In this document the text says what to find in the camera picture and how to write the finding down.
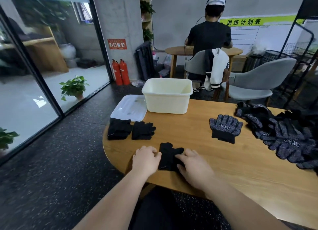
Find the red sign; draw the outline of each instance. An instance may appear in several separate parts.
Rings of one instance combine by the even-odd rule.
[[[126,39],[107,39],[109,49],[127,49]]]

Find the white jacket sleeve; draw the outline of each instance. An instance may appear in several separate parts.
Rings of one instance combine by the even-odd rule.
[[[210,83],[212,88],[218,88],[221,85],[223,72],[229,61],[229,56],[220,48],[212,50],[214,59],[211,71]]]

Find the black hair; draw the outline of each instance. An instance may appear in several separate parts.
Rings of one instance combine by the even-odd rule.
[[[224,6],[221,5],[206,5],[205,13],[209,17],[218,17],[224,11]]]

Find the chair backrest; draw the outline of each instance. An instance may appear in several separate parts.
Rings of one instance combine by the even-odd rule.
[[[264,63],[255,69],[235,74],[231,85],[247,88],[268,90],[278,87],[295,66],[296,59],[283,58]]]
[[[205,50],[197,52],[191,60],[185,61],[185,71],[193,74],[205,75],[204,70],[204,54]]]

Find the white cap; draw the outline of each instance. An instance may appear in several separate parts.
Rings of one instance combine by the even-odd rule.
[[[206,5],[221,5],[221,6],[224,6],[225,5],[225,0],[208,0],[206,2]]]

